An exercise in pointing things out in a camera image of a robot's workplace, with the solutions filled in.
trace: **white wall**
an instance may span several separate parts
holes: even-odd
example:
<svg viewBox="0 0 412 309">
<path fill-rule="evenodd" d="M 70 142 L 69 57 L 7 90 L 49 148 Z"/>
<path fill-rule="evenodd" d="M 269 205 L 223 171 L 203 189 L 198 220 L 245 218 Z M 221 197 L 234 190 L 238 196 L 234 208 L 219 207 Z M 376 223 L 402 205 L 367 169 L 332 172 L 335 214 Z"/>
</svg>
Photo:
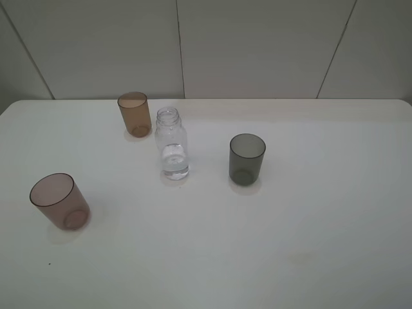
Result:
<svg viewBox="0 0 412 309">
<path fill-rule="evenodd" d="M 28 98 L 52 97 L 0 6 L 0 114 Z"/>
<path fill-rule="evenodd" d="M 136 90 L 151 98 L 412 99 L 408 0 L 358 0 L 346 31 L 355 0 L 0 3 L 29 52 L 1 12 L 3 109 L 21 98 Z"/>
<path fill-rule="evenodd" d="M 354 0 L 178 0 L 187 98 L 315 98 Z"/>
<path fill-rule="evenodd" d="M 1 0 L 55 98 L 182 98 L 171 0 Z"/>
<path fill-rule="evenodd" d="M 359 0 L 320 98 L 412 98 L 412 1 Z"/>
</svg>

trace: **bottle opening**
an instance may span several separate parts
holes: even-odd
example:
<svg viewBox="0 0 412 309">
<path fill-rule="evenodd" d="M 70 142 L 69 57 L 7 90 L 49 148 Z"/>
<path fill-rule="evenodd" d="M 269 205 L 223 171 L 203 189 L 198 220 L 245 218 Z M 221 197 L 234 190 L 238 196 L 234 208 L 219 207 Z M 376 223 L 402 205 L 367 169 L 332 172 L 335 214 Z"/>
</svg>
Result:
<svg viewBox="0 0 412 309">
<path fill-rule="evenodd" d="M 179 120 L 180 116 L 176 108 L 161 108 L 157 112 L 157 121 L 163 126 L 173 126 Z"/>
</svg>

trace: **brown cup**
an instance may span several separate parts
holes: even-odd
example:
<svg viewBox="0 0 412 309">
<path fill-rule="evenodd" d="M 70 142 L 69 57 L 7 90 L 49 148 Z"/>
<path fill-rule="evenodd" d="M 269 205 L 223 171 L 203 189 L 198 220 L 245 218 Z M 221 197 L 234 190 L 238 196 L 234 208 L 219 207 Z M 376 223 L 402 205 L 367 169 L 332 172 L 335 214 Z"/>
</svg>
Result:
<svg viewBox="0 0 412 309">
<path fill-rule="evenodd" d="M 90 209 L 74 179 L 67 174 L 51 174 L 30 191 L 30 201 L 56 227 L 77 230 L 86 224 Z"/>
<path fill-rule="evenodd" d="M 145 137 L 150 133 L 150 120 L 147 97 L 141 92 L 129 92 L 120 96 L 117 104 L 122 113 L 127 132 L 135 137 Z"/>
</svg>

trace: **bottle neck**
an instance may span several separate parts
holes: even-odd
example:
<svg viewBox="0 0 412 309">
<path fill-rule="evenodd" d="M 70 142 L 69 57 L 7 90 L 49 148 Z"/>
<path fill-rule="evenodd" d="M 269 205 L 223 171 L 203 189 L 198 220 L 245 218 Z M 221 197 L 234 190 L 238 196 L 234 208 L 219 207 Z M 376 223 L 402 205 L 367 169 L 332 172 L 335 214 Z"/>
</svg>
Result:
<svg viewBox="0 0 412 309">
<path fill-rule="evenodd" d="M 173 127 L 179 126 L 182 120 L 176 108 L 162 108 L 157 112 L 156 123 L 158 126 Z"/>
</svg>

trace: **cup base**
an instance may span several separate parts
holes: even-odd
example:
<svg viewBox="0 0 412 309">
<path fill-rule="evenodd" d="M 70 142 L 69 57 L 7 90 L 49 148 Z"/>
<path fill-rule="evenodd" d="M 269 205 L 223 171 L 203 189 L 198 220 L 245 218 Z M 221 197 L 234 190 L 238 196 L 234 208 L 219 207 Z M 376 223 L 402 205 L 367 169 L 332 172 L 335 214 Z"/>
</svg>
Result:
<svg viewBox="0 0 412 309">
<path fill-rule="evenodd" d="M 88 216 L 85 211 L 73 211 L 64 220 L 64 226 L 68 230 L 77 230 L 87 222 Z"/>
<path fill-rule="evenodd" d="M 234 172 L 230 178 L 233 180 L 233 182 L 237 185 L 242 185 L 242 186 L 247 186 L 253 184 L 256 179 L 254 179 L 253 175 L 251 172 L 246 171 L 244 169 L 240 169 L 236 172 Z"/>
<path fill-rule="evenodd" d="M 133 129 L 133 131 L 131 132 L 131 134 L 134 137 L 145 137 L 146 135 L 148 135 L 150 132 L 150 127 L 147 126 L 138 126 L 136 128 Z"/>
</svg>

